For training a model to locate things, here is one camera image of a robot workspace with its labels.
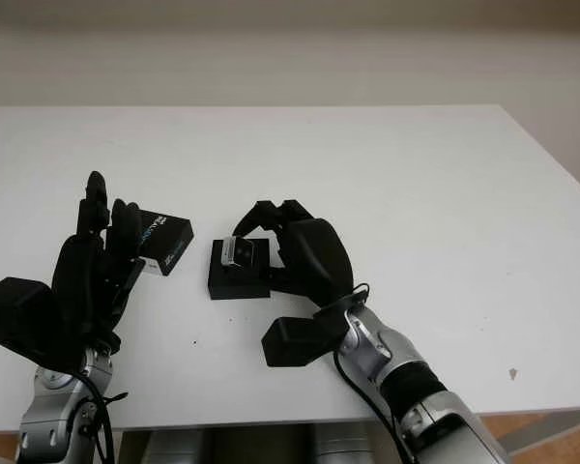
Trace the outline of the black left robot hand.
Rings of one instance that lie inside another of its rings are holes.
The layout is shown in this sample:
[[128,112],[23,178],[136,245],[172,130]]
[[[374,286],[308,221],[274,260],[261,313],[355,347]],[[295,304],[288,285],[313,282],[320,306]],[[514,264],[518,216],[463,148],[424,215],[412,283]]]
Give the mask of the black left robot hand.
[[137,204],[120,198],[108,205],[105,179],[93,171],[80,200],[76,231],[62,245],[51,289],[66,334],[84,346],[114,354],[115,333],[144,260]]

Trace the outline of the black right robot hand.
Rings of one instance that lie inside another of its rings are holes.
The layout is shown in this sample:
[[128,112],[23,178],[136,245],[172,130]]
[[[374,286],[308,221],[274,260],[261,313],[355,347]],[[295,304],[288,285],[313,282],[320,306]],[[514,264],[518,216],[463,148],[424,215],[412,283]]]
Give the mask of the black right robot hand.
[[263,272],[274,291],[305,296],[320,307],[351,294],[354,289],[348,253],[333,226],[314,217],[296,199],[275,205],[260,200],[233,230],[245,237],[256,228],[275,233],[283,266]]

